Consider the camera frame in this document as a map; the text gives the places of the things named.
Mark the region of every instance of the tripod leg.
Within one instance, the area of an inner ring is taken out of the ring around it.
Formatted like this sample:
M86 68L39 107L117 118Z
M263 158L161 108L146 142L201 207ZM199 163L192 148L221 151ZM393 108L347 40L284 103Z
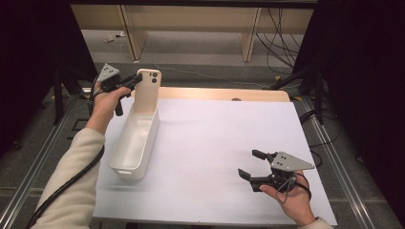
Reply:
M316 75L316 89L315 89L315 116L321 125L324 125L322 118L322 94L324 92L324 81L322 74L318 72Z

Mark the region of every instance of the aluminum rail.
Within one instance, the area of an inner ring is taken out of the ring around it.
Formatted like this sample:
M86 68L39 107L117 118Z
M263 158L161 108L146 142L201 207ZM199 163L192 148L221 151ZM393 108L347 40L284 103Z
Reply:
M54 125L49 133L45 143L42 145L41 150L39 151L38 155L36 156L35 160L32 163L30 170L27 172L26 176L24 177L23 181L21 182L20 186L15 191L11 201L3 211L1 218L0 218L0 228L2 229L9 229L11 228L12 224L14 223L15 219L18 216L18 213L21 210L27 196L30 192L30 189L36 182L42 168L47 161L49 154L51 153L54 144L59 138L61 130L65 126L65 122L67 117L72 110L72 107L75 105L77 100L79 99L78 94L71 95L68 98L66 103L66 112L61 117L59 123Z
M310 99L305 96L304 97L305 107L307 112L312 111L314 108ZM330 142L330 137L323 125L321 125L316 117L314 116L312 119L312 125L315 129L316 133L318 134L319 139L322 143ZM333 171L336 173L336 176L340 182L340 186L343 189L343 192L346 195L346 198L349 201L349 204L352 207L354 215L357 218L358 223L360 224L361 228L369 229L369 228L376 228L369 211L364 204L363 200L361 199L360 195L358 194L357 190L355 189L352 180L345 169L345 166L342 163L342 160L337 154L336 150L333 147L333 144L330 142L328 144L324 144L325 152L330 160L330 164L333 168Z

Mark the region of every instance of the finger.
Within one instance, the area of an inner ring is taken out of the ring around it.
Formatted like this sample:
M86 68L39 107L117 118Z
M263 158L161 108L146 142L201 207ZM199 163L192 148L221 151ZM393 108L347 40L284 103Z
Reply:
M277 190L275 190L273 187L263 184L259 187L259 189L260 189L260 191L271 196L272 198L276 198Z
M116 90L113 91L113 93L117 96L117 97L121 97L125 94L129 94L131 92L131 90L129 88L126 87L120 87Z
M306 187L309 187L309 183L308 183L307 179L304 177L304 173L302 171L296 171L296 174L299 174L297 176L297 182L305 185Z

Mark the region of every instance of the black cable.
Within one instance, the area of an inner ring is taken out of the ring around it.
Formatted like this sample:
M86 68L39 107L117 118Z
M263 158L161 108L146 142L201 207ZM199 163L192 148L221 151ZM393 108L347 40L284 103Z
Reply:
M297 173L295 173L295 174L298 175L298 176L303 177L303 178L305 179L305 181L307 182L308 187L305 186L305 185L303 185L303 184L301 184L301 183L298 183L297 181L295 181L295 184L298 185L298 187L300 187L300 188L304 189L305 191L307 191L308 196L309 196L309 200L310 200L310 199L312 198L312 192L311 192L310 189L309 189L309 181L308 181L308 179L307 179L304 175L302 175L302 174L297 174Z
M267 37L267 35L266 35L265 33L263 33L263 36L266 38L266 40L267 40L268 42L271 43L270 39L268 39L268 37ZM287 49L287 48L285 48L285 47L281 47L281 46L276 45L276 44L274 44L274 43L272 43L272 46L275 46L275 47L277 47L277 48L279 48L279 49L281 49L281 50L286 50L286 49ZM294 53L298 54L297 51L290 50L290 49L288 49L288 50L289 50L290 52L294 52Z
M298 49L301 49L301 46L298 44L298 42L295 40L294 36L290 34L292 40L295 42L295 44L298 46Z
M317 168L320 167L320 166L322 165L322 163L324 162L324 161L322 160L322 157L321 157L318 153L314 152L313 150L310 150L310 152L313 153L314 155L316 155L316 156L318 157L319 163L318 163L318 164L315 164L315 166L316 166Z
M279 59L280 61L282 61L283 63L285 63L287 66L291 67L292 66L285 60L283 59L279 54L277 54L274 50L271 49L271 44L272 42L270 42L270 47L262 40L262 38L259 36L258 33L256 33L256 36L259 38L260 42L265 46L265 48L267 49L267 57L268 57L268 53L271 52L274 57L276 57L277 59Z
M339 132L337 133L337 135L332 140L329 140L329 141L323 142L323 143L319 143L319 144L309 145L309 147L316 147L316 146L330 144L340 136L341 132L342 132L342 128L339 129Z
M276 22L274 21L274 18L273 18L273 15L271 14L270 8L267 8L267 11L268 11L268 15L269 15L270 18L271 18L271 21L273 22L274 28L276 29L276 34L278 33L279 36L280 36L280 38L281 38L281 42L282 42L282 44L283 44L283 47L286 47L287 50L289 50L289 48L288 48L288 46L287 46L287 43L286 43L286 41L284 40L283 34L282 34L282 32L281 32L281 20L282 20L282 17L283 17L283 10L282 10L282 9L279 9L279 25L278 25L278 26L276 25ZM286 58L287 58L287 60L288 60L288 62L289 62L289 59L288 59L288 55L287 55L287 53L286 53L286 50L285 50L285 54L286 54Z
M48 209L48 207L69 187L71 187L74 183L76 183L79 179L81 179L84 175L86 175L96 164L101 160L102 156L104 155L104 146L101 148L98 155L93 159L90 164L88 164L83 170L81 170L78 174L68 180L65 184L60 186L52 195L50 195L47 200L45 200L42 205L33 213L28 225L27 229L32 228L36 221L42 216L42 214Z
M95 85L96 85L97 77L93 81L92 89L90 91L90 96L89 96L89 114L92 115L93 112L93 107L94 107L94 102L95 102L95 96L93 95L94 90L95 90ZM69 187L71 187L74 183L76 183L78 180L80 180L84 175L86 175L91 169L93 169L98 162L101 160L102 156L104 155L104 146L101 148L101 150L98 152L96 157L84 168L82 169L79 173L77 173L74 177L69 179L65 184L60 186L56 191L53 192L52 195L50 195L47 200L45 200L38 209L33 213L29 223L27 224L27 229L32 228L36 222L38 221L39 218L43 215L43 213L48 209L48 207L63 193L65 192Z
M266 62L267 62L267 66L275 73L281 73L281 74L290 74L290 73L282 73L279 71L274 70L273 68L270 67L270 65L268 64L268 57L269 57L269 53L272 52L273 55L278 58L280 61L284 62L286 65L288 65L287 62L285 62L286 60L282 59L281 57L278 57L278 54L276 52L274 52L273 50L271 50L266 43L262 40L262 38L260 38L259 34L256 33L256 36L259 38L260 42L265 46L265 48L267 49L267 57L266 57Z
M295 59L294 59L293 55L291 54L291 51L290 51L290 49L289 49L289 47L288 47L288 45L287 45L287 43L286 43L286 41L284 40L284 37L283 37L283 32L282 32L283 27L281 26L282 18L283 18L283 9L279 9L279 35L280 35L281 41L283 43L283 47L286 47L284 49L284 54L286 55L286 58L288 59L288 55L286 53L286 51L288 51L289 56L291 56L291 59L295 63Z

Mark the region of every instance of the wooden table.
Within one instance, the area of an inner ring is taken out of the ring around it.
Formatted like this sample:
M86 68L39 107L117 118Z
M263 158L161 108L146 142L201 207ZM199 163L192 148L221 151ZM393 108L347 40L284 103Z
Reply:
M159 98L289 102L283 91L160 87Z

